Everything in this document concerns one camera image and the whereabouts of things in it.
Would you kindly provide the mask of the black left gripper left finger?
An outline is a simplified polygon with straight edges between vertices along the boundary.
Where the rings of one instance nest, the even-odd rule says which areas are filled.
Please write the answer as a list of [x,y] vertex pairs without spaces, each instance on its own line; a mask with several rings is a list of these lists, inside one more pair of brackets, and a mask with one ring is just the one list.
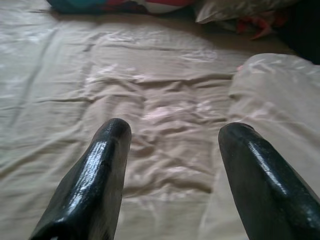
[[114,239],[131,139],[123,119],[105,122],[60,181],[30,239]]

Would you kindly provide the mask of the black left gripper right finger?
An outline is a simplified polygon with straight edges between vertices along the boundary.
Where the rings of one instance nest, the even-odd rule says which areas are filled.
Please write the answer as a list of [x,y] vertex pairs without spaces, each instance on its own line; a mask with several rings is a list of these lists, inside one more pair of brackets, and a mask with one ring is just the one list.
[[218,144],[249,239],[319,239],[319,197],[267,140],[232,122],[220,129]]

